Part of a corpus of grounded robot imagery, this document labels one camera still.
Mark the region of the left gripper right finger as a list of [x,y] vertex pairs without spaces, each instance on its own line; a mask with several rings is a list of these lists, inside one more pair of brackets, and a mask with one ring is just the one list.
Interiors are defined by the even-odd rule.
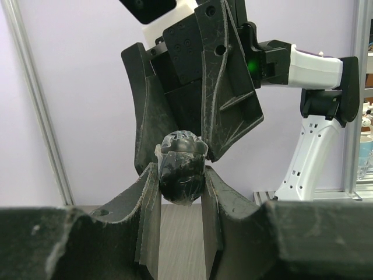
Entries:
[[256,205],[206,168],[207,279],[371,279],[372,204]]

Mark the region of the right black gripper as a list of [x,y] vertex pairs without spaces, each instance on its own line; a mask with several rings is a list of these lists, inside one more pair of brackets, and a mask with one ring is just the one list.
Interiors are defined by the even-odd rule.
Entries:
[[150,59],[142,43],[121,53],[135,108],[138,174],[157,162],[156,145],[177,128],[202,133],[207,158],[216,162],[263,121],[227,1],[206,1],[195,16],[165,29]]

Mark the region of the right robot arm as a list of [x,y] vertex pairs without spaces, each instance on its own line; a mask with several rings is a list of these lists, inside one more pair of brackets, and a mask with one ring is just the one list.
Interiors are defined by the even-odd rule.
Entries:
[[136,117],[134,165],[158,167],[164,198],[189,205],[218,161],[264,119],[257,90],[301,89],[300,137],[278,201],[314,199],[327,151],[360,106],[358,59],[259,42],[244,1],[123,1],[146,44],[121,53]]

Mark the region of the dusty black oval case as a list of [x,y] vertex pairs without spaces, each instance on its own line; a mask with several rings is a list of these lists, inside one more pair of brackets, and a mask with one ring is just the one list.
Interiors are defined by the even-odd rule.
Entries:
[[176,205],[190,206],[203,193],[208,145],[191,131],[174,131],[156,145],[159,187]]

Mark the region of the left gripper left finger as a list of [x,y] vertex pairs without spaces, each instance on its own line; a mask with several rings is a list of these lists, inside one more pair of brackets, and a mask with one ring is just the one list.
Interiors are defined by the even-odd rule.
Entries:
[[110,202],[1,209],[2,279],[157,279],[157,165]]

